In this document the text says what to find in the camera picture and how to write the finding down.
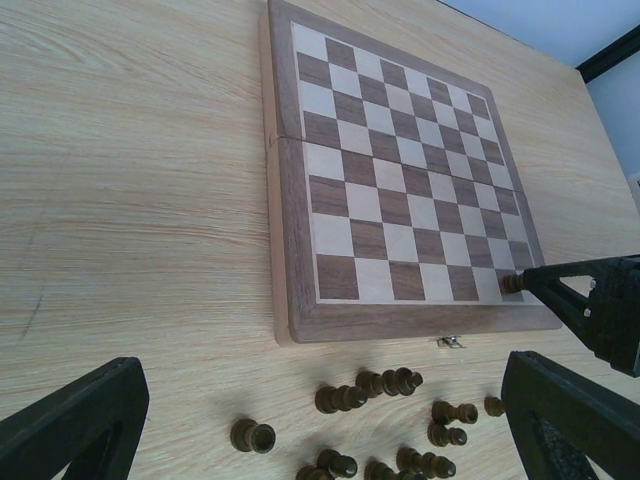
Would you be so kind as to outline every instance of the white wall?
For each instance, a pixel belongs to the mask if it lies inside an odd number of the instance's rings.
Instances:
[[[577,67],[640,24],[640,0],[440,0]]]
[[[625,175],[640,174],[640,52],[587,88]]]

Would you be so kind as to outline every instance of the chessboard frame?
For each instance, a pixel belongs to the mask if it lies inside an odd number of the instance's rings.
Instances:
[[[349,305],[318,303],[313,269],[303,131],[297,89],[292,22],[392,59],[483,97],[509,169],[529,237],[533,262],[544,264],[533,219],[491,91],[409,53],[290,5],[269,0],[260,21],[267,149],[271,269],[276,340],[288,344],[445,336],[553,329],[558,319],[542,305]]]

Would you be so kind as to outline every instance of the wood grain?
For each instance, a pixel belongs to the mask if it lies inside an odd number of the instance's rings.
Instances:
[[[630,254],[640,222],[580,76],[436,2],[296,3],[494,92],[548,262]],[[640,402],[566,330],[283,349],[273,340],[257,23],[264,4],[1,4],[0,417],[120,355],[151,404],[131,479],[294,478],[320,445],[427,451],[436,398],[499,393],[536,350]],[[408,365],[424,386],[320,415],[319,382]],[[271,423],[268,455],[227,438]],[[442,452],[456,478],[521,479],[505,418]]]

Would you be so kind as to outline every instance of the chess piece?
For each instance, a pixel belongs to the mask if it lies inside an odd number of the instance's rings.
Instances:
[[[396,395],[409,396],[416,387],[422,385],[422,375],[412,372],[408,368],[387,370],[382,375],[373,372],[361,372],[356,377],[356,385],[367,392],[369,398],[375,398],[382,393],[392,397]]]
[[[424,480],[424,478],[420,472],[403,470],[395,473],[389,466],[378,461],[369,463],[364,471],[365,480]]]
[[[353,478],[358,473],[356,461],[346,455],[340,455],[335,450],[320,452],[316,466],[328,472],[333,478]]]
[[[325,470],[307,465],[298,471],[296,480],[333,480],[333,477]]]
[[[268,453],[276,443],[276,432],[265,423],[243,418],[231,428],[231,444],[241,452]]]
[[[484,409],[490,417],[500,417],[504,414],[504,402],[497,397],[484,399]]]
[[[420,455],[409,447],[398,450],[396,463],[400,470],[422,472],[426,478],[451,478],[456,474],[456,466],[448,458],[430,452]]]
[[[435,422],[431,422],[427,430],[429,441],[436,447],[446,447],[447,445],[466,445],[467,433],[461,428],[447,428]]]
[[[348,412],[365,403],[367,394],[359,387],[322,387],[316,393],[316,407],[322,413]]]
[[[471,403],[463,403],[454,407],[448,402],[434,402],[431,408],[433,421],[440,425],[449,425],[454,420],[462,423],[476,423],[478,421],[478,409]]]

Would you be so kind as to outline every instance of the chessboard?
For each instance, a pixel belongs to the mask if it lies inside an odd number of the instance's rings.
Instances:
[[[491,91],[280,0],[261,21],[276,338],[558,328]]]

